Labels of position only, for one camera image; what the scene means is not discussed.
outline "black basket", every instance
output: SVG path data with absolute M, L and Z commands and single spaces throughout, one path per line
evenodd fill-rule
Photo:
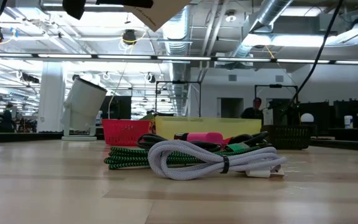
M 261 131 L 267 131 L 266 140 L 276 149 L 306 149 L 310 145 L 309 126 L 263 125 Z

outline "ductwork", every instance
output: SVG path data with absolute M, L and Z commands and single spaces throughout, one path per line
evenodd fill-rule
M 247 30 L 244 31 L 246 33 L 244 40 L 249 32 L 256 31 L 262 27 L 270 27 L 267 30 L 271 31 L 273 23 L 292 1 L 293 0 L 265 0 L 257 12 L 257 16 L 255 18 L 247 18 L 246 23 L 249 25 L 246 26 Z M 246 57 L 253 48 L 253 45 L 248 45 L 244 40 L 236 47 L 236 50 L 233 51 L 231 54 L 232 57 Z
M 189 6 L 185 6 L 178 14 L 173 16 L 163 26 L 163 36 L 170 40 L 182 40 L 188 36 Z M 184 56 L 188 54 L 188 44 L 183 42 L 166 42 L 165 48 L 168 55 Z M 190 64 L 172 63 L 170 65 L 170 76 L 173 81 L 187 80 L 189 78 Z M 182 113 L 185 102 L 183 85 L 174 85 L 173 92 L 176 98 L 178 114 Z

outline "table surface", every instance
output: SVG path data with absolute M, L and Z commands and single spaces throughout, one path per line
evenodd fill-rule
M 358 223 L 358 151 L 279 151 L 284 179 L 108 170 L 103 141 L 0 143 L 0 223 Z

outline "white braided cable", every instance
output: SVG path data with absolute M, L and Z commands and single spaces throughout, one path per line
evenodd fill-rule
M 183 152 L 204 161 L 204 164 L 169 168 L 167 166 L 168 156 L 173 152 Z M 161 177 L 173 180 L 191 180 L 209 173 L 221 172 L 224 167 L 222 156 L 208 152 L 192 143 L 180 140 L 162 141 L 155 144 L 149 151 L 148 160 L 151 169 Z M 287 161 L 286 157 L 279 157 L 274 147 L 266 147 L 256 151 L 228 156 L 229 171 L 257 170 L 275 167 Z

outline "ceiling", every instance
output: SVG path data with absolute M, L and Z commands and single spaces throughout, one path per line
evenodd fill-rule
M 59 4 L 60 0 L 44 0 L 44 4 L 54 7 L 36 7 L 28 5 L 23 7 L 22 2 L 17 1 L 21 7 L 11 7 L 5 10 L 1 17 L 0 27 L 4 34 L 4 40 L 0 44 L 0 52 L 21 52 L 34 54 L 133 54 L 133 55 L 166 55 L 166 38 L 163 29 L 156 32 L 149 30 L 143 22 L 131 13 L 122 11 L 122 8 L 108 12 L 95 12 L 87 10 L 81 20 L 76 20 L 62 11 Z M 295 0 L 288 7 L 275 23 L 276 34 L 285 34 L 291 32 L 305 32 L 307 27 L 326 26 L 324 21 L 325 14 L 332 13 L 332 6 L 337 1 L 319 1 L 319 0 Z M 228 22 L 223 19 L 218 32 L 218 40 L 215 41 L 211 54 L 228 54 L 232 52 L 243 40 L 243 26 L 247 16 L 257 12 L 260 9 L 261 1 L 230 1 L 227 5 L 228 10 L 234 10 L 236 20 Z M 202 54 L 204 37 L 206 35 L 206 25 L 213 5 L 213 0 L 192 1 L 190 4 L 190 21 L 188 55 Z M 345 31 L 348 26 L 346 18 L 347 13 L 358 11 L 358 1 L 347 0 L 342 12 L 341 19 L 336 20 L 337 33 Z M 135 30 L 137 43 L 131 48 L 122 43 L 121 35 L 125 30 Z M 254 47 L 250 51 L 253 57 L 270 58 L 272 55 L 278 58 L 314 58 L 318 47 L 284 47 L 269 45 L 266 47 Z M 354 59 L 358 60 L 358 46 L 327 47 L 324 50 L 323 58 L 328 59 Z M 156 80 L 171 81 L 172 74 L 170 63 L 126 63 L 126 62 L 91 62 L 91 61 L 70 61 L 67 60 L 65 68 L 67 70 L 67 93 L 72 85 L 72 76 L 74 74 L 95 82 L 102 87 L 115 90 L 118 83 L 118 95 L 134 95 L 140 98 L 133 100 L 138 102 L 138 106 L 133 106 L 135 111 L 143 108 L 136 113 L 141 116 L 145 113 L 144 108 L 152 109 L 155 98 L 152 98 L 155 91 L 155 84 L 147 81 L 147 75 L 153 74 Z M 189 80 L 196 80 L 199 75 L 199 64 L 192 63 L 191 70 L 188 71 Z M 37 77 L 42 81 L 43 61 L 40 60 L 8 60 L 0 58 L 0 85 L 4 85 L 5 91 L 0 91 L 0 97 L 6 100 L 0 100 L 4 105 L 8 101 L 21 101 L 18 106 L 22 106 L 24 114 L 33 114 L 37 112 L 37 102 L 39 98 L 39 85 L 33 85 L 32 88 L 25 88 L 28 83 L 18 78 L 18 71 L 22 71 Z M 299 66 L 284 64 L 278 67 L 275 64 L 255 63 L 249 65 L 246 69 L 234 70 L 234 73 L 245 73 L 246 76 L 237 80 L 236 83 L 226 81 L 227 75 L 225 69 L 209 66 L 204 81 L 213 85 L 249 85 L 252 82 L 260 82 L 263 74 L 268 73 L 269 69 L 283 68 L 286 73 L 291 73 Z M 168 86 L 168 90 L 161 94 L 161 99 L 167 101 L 161 103 L 164 112 L 177 112 L 175 104 L 178 96 Z M 182 97 L 186 98 L 186 87 L 183 87 Z M 32 103 L 31 110 L 25 109 L 26 102 Z

